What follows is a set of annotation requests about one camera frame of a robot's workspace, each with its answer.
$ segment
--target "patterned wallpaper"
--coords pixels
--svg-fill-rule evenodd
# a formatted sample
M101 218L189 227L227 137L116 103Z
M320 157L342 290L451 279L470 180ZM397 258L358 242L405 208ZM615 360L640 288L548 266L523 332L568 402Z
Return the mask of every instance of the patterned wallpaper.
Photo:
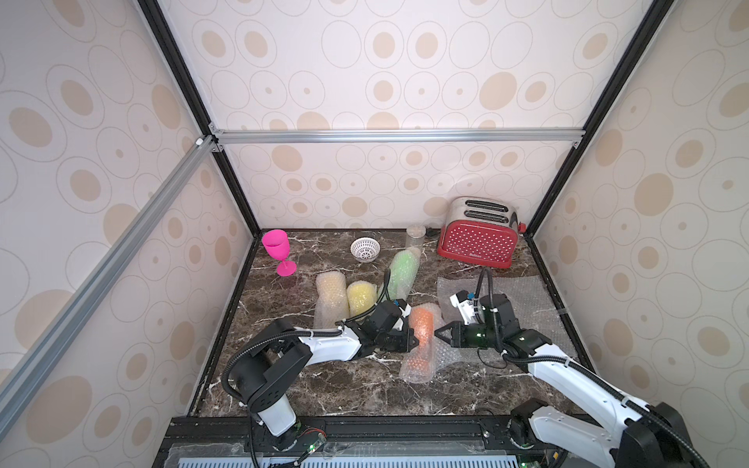
M219 128L305 130L580 126L650 0L161 3Z
M571 142L227 145L263 228L441 227L454 198L511 202L528 223Z
M0 15L0 382L196 138L125 0Z
M230 200L209 156L0 443L0 468L150 468L249 251Z
M749 459L749 1L686 1L536 242L600 373Z

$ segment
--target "aluminum frame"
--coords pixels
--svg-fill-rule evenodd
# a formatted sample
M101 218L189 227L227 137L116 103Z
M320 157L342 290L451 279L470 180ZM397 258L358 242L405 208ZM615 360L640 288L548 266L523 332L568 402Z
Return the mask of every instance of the aluminum frame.
M115 285L141 246L174 203L198 166L216 151L213 136L202 136L107 252L57 318L15 367L0 389L0 441L21 416L65 351Z
M217 130L220 145L249 143L579 142L577 127L418 130Z

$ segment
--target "jar lid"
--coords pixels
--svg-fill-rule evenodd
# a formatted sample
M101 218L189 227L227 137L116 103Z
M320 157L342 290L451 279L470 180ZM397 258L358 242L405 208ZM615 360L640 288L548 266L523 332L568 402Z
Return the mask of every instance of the jar lid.
M411 239L421 239L426 235L426 227L418 225L408 226L406 234L408 234L408 237Z

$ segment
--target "wine glass base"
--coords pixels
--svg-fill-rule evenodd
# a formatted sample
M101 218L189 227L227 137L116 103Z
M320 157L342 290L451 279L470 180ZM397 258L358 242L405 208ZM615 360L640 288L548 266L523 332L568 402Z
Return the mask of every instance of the wine glass base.
M276 268L276 273L278 273L279 276L291 276L296 271L297 271L297 264L289 260L282 261L279 264L279 266Z

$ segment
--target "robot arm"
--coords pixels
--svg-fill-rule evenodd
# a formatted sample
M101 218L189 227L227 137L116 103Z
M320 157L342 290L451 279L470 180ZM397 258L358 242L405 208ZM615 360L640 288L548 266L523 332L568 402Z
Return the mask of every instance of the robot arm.
M494 347L507 362L559 390L599 424L532 398L511 412L509 433L518 447L550 443L604 468L707 467L691 447L676 410L629 395L576 363L540 332L521 329L507 297L495 296L475 301L466 291L457 293L451 302L463 320L448 323L435 336L453 347Z
M287 446L294 440L287 433L297 417L285 393L302 369L361 359L376 349L412 350L419 340L408 326L409 314L410 306L400 299L378 303L364 320L346 320L335 329L304 329L285 319L275 320L229 360L222 385L279 438L280 446ZM271 362L272 356L279 358Z
M491 272L488 280L491 284ZM526 449L542 441L604 468L709 468L692 448L684 420L676 410L664 403L650 406L617 389L576 363L540 332L521 329L504 294L494 297L490 292L477 300L478 293L461 291L452 297L463 320L448 323L434 335L453 347L494 348L507 362L560 390L599 424L567 416L531 399L511 412L508 429L518 447ZM285 392L302 369L320 362L360 359L376 349L410 351L419 341L409 327L409 314L410 306L404 300L388 300L340 322L335 329L303 329L284 319L275 320L230 358L222 374L223 388L267 427L277 447L291 447L299 434L306 433L294 429L297 417ZM271 362L269 356L279 358ZM317 445L310 447L313 452Z

